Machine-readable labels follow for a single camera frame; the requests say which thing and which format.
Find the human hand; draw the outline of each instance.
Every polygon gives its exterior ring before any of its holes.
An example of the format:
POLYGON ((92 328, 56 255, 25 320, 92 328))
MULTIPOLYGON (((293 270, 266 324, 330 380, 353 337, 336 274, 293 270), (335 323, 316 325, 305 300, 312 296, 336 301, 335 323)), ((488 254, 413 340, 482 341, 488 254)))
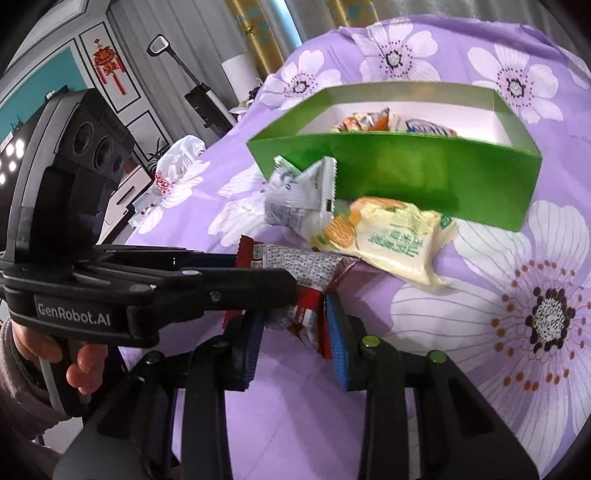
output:
MULTIPOLYGON (((41 369, 39 359, 61 361, 61 348, 50 336, 12 322, 12 335, 19 353, 41 369)), ((103 382, 103 370, 108 349, 106 345, 85 345, 78 351, 76 363, 66 372, 68 383, 83 395, 90 395, 103 382)))

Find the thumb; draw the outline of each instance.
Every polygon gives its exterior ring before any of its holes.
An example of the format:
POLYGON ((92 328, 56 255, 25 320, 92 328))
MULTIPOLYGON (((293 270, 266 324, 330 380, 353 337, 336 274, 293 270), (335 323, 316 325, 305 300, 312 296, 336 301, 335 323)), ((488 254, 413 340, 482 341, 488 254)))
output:
POLYGON ((12 322, 14 343, 20 354, 31 362, 41 358, 48 362, 61 360, 61 348, 49 335, 12 322))

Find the red snack package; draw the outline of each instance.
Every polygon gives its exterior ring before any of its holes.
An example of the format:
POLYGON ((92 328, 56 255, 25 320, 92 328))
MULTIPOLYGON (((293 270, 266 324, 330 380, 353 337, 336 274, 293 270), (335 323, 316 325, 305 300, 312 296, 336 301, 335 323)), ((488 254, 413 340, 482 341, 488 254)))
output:
MULTIPOLYGON (((242 236, 238 246, 237 268, 284 268, 297 282, 297 301, 272 311, 268 330, 288 329, 323 358, 332 359, 324 319, 324 294, 334 290, 359 259, 320 253, 281 245, 265 244, 242 236)), ((242 312, 226 312, 223 326, 242 312)))

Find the green screw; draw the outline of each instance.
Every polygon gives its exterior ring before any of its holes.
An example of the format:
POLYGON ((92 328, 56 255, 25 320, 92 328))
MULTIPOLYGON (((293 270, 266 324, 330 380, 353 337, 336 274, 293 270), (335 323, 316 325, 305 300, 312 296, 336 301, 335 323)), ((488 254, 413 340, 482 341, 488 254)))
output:
POLYGON ((429 360, 434 364, 444 364, 447 360, 447 355, 441 350, 434 350, 429 353, 429 360))
POLYGON ((362 342, 368 348, 376 348, 379 345, 379 338, 374 335, 366 335, 362 342))

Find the white flower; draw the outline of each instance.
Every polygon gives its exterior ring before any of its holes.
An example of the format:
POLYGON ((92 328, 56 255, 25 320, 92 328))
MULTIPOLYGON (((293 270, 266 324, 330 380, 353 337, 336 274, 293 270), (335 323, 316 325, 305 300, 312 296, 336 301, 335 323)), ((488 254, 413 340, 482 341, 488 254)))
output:
POLYGON ((447 351, 474 372, 544 473, 569 418, 576 436, 591 413, 591 274, 575 280, 589 230, 577 209, 546 201, 531 206, 528 223, 534 249, 523 233, 459 220, 455 248, 490 288, 450 279, 432 296, 403 287, 387 340, 402 350, 447 351))
POLYGON ((226 183, 217 193, 222 197, 230 198, 239 193, 249 192, 257 184, 264 184, 265 177, 256 163, 253 163, 250 168, 234 175, 228 183, 226 183))
POLYGON ((320 50, 303 51, 298 65, 287 63, 277 74, 267 77, 261 102, 288 110, 324 88, 343 85, 340 71, 329 69, 319 73, 323 65, 324 54, 320 50))
POLYGON ((188 167, 185 174, 177 181, 167 185, 167 193, 160 201, 153 203, 150 207, 139 212, 136 219, 142 219, 138 233, 148 233, 162 220, 164 209, 176 207, 193 194, 193 187, 203 181, 202 172, 209 166, 210 162, 195 160, 188 167))
POLYGON ((351 38, 366 59, 359 68, 364 82, 384 80, 441 80, 433 65, 425 60, 437 53, 438 45, 431 32, 422 30, 412 37, 413 23, 406 17, 367 27, 367 35, 351 38))
POLYGON ((564 56, 570 60, 571 65, 569 65, 569 72, 574 82, 581 88, 589 90, 591 87, 591 72, 589 71, 587 64, 583 59, 577 57, 574 53, 569 52, 566 48, 559 47, 559 49, 564 56))
POLYGON ((250 196, 225 204, 209 226, 209 235, 220 235, 223 247, 240 242, 242 235, 255 236, 265 227, 265 179, 256 163, 234 175, 217 193, 231 198, 259 186, 250 196))
POLYGON ((548 99, 558 92, 558 79, 547 65, 536 63, 527 72, 530 56, 522 47, 495 43, 497 58, 484 48, 472 47, 468 58, 472 66, 487 80, 477 80, 473 85, 496 90, 511 109, 531 124, 540 117, 562 121, 560 108, 548 99))

